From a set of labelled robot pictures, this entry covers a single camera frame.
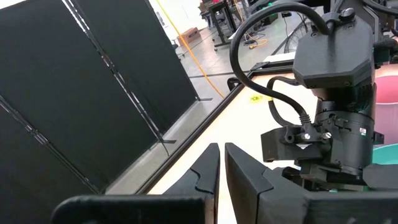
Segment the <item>black cable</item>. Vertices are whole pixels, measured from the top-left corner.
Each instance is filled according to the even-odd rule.
[[[256,40],[247,40],[247,41],[245,41],[244,43],[243,43],[243,45],[245,46],[245,47],[247,47],[247,46],[250,46],[250,45],[252,45],[252,44],[258,44],[258,42],[256,41]]]
[[[317,12],[315,12],[312,8],[296,3],[296,2],[283,2],[279,4],[275,4],[272,6],[268,6],[255,14],[253,14],[251,17],[246,19],[241,27],[236,31],[235,37],[231,42],[231,48],[229,52],[229,60],[231,62],[232,70],[235,73],[236,77],[247,87],[251,88],[254,91],[257,91],[261,94],[273,97],[278,100],[282,100],[283,102],[289,104],[294,108],[294,110],[300,115],[300,119],[304,117],[308,117],[307,112],[304,110],[304,108],[297,103],[295,100],[291,99],[290,97],[281,94],[277,91],[270,90],[264,86],[261,86],[257,83],[254,83],[251,81],[242,71],[242,68],[239,64],[239,57],[238,57],[238,52],[239,52],[239,43],[240,40],[242,39],[243,35],[247,32],[247,30],[252,27],[255,23],[263,20],[267,16],[270,16],[272,14],[278,13],[278,12],[284,12],[284,11],[294,11],[294,12],[300,12],[304,15],[306,15],[317,27],[319,33],[328,35],[330,34],[330,30],[325,24],[325,21],[318,15]]]
[[[300,17],[302,23],[304,24],[305,32],[308,33],[308,27],[307,27],[307,25],[306,25],[306,23],[304,21],[304,18],[300,15],[300,13],[297,13],[297,15]]]
[[[286,18],[284,18],[285,21],[285,31],[286,31],[286,38],[289,38],[289,35],[287,33],[287,22],[286,22]]]
[[[265,36],[266,36],[265,34],[261,34],[261,33],[259,33],[259,32],[253,32],[252,35],[253,35],[253,36],[254,36],[254,35],[258,35],[259,37],[257,37],[257,40],[260,39],[261,37],[265,37]]]
[[[393,38],[386,38],[373,43],[374,50],[393,49],[398,46],[398,42]]]
[[[298,81],[296,79],[291,79],[291,78],[286,78],[286,77],[273,77],[271,78],[268,83],[267,83],[267,88],[268,89],[273,89],[274,87],[274,83],[276,80],[282,81],[284,83],[287,83],[289,85],[293,85],[293,86],[298,86],[300,85],[298,83]],[[286,121],[285,119],[283,119],[280,114],[278,113],[278,110],[276,109],[274,100],[270,100],[268,101],[268,106],[269,106],[269,110],[271,111],[271,115],[274,118],[274,120],[281,126],[291,126],[293,125],[292,123]]]
[[[382,5],[376,3],[376,2],[374,2],[372,0],[363,0],[363,3],[366,6],[369,6],[370,8],[372,8],[375,11],[383,12],[385,14],[398,17],[398,10],[397,9],[390,9],[390,8],[388,8],[386,6],[382,6]]]

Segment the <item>black room divider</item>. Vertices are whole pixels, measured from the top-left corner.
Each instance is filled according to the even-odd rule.
[[[195,89],[147,0],[72,0],[94,38],[165,133]]]
[[[60,202],[92,194],[2,108],[0,124],[0,223],[49,223]]]
[[[0,34],[0,95],[97,189],[104,190],[157,141],[61,0],[30,0],[1,9]],[[69,180],[74,178],[68,177],[72,173],[65,174],[65,168],[50,161],[46,149],[27,145],[23,138],[28,136],[19,137],[19,133],[11,138],[12,133],[5,130],[12,128],[1,123],[0,145],[7,146],[1,150],[15,150],[9,157],[16,154],[16,167],[19,160],[32,160],[32,166],[5,174],[1,198],[8,194],[6,189],[15,190],[10,197],[25,190],[33,195],[26,196],[27,209],[42,204],[49,209],[65,195],[87,193],[81,182]],[[10,163],[9,157],[0,157],[2,167]],[[35,172],[48,172],[49,180],[40,176],[33,181],[38,176]],[[40,189],[47,184],[58,185],[53,192],[51,186]],[[58,194],[62,185],[65,194]],[[41,193],[58,196],[47,203]],[[8,212],[0,209],[1,223]]]

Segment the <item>wall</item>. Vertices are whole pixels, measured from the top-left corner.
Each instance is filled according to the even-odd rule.
[[[170,40],[175,40],[178,36],[174,28],[171,26],[166,15],[162,12],[156,0],[149,0],[155,12],[159,12],[163,19],[163,29]],[[189,28],[197,27],[203,29],[207,27],[207,23],[201,18],[198,8],[200,0],[159,0],[167,14],[170,16],[174,25],[180,33],[185,32]]]
[[[105,189],[156,142],[152,131],[61,0],[0,15],[0,95]]]
[[[72,3],[159,131],[165,133],[193,104],[195,90],[149,3]]]

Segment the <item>orange cable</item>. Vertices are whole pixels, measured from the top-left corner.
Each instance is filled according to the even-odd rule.
[[[253,48],[255,48],[255,47],[258,47],[258,46],[264,45],[264,44],[266,44],[267,42],[268,42],[268,40],[264,41],[264,42],[263,42],[263,43],[261,43],[261,44],[257,44],[257,45],[252,45],[252,46],[249,46],[249,49],[253,49]]]
[[[233,1],[234,1],[234,3],[235,3],[236,9],[238,10],[238,14],[239,14],[239,16],[241,17],[242,22],[243,22],[243,15],[242,15],[241,9],[239,8],[238,3],[236,2],[236,0],[233,0]],[[268,41],[267,39],[258,39],[258,40],[256,40],[256,39],[254,39],[252,36],[250,36],[250,34],[248,34],[248,33],[246,33],[246,34],[247,34],[252,40],[255,40],[255,41],[265,41],[264,43],[258,44],[258,45],[256,45],[255,47],[261,46],[261,45],[265,44],[265,43]]]
[[[222,97],[224,98],[224,95],[217,89],[217,87],[211,82],[211,80],[207,77],[207,74],[205,73],[204,69],[201,67],[200,63],[198,62],[197,58],[194,56],[194,54],[191,51],[191,48],[188,46],[188,44],[186,43],[186,41],[184,40],[184,38],[181,36],[180,32],[178,31],[178,29],[176,28],[176,26],[174,25],[173,21],[170,19],[169,15],[167,14],[166,10],[163,8],[163,6],[161,5],[161,3],[159,2],[159,0],[156,0],[157,4],[160,6],[160,8],[162,9],[163,13],[166,15],[167,19],[169,20],[169,22],[171,23],[171,25],[174,27],[175,31],[177,32],[178,36],[180,37],[180,39],[182,40],[182,43],[184,44],[184,46],[188,49],[189,54],[191,55],[191,57],[193,58],[193,60],[195,61],[196,65],[198,66],[199,70],[202,72],[203,76],[206,78],[206,80],[208,81],[208,83],[211,85],[211,87],[213,87],[214,90],[216,90],[216,92]]]

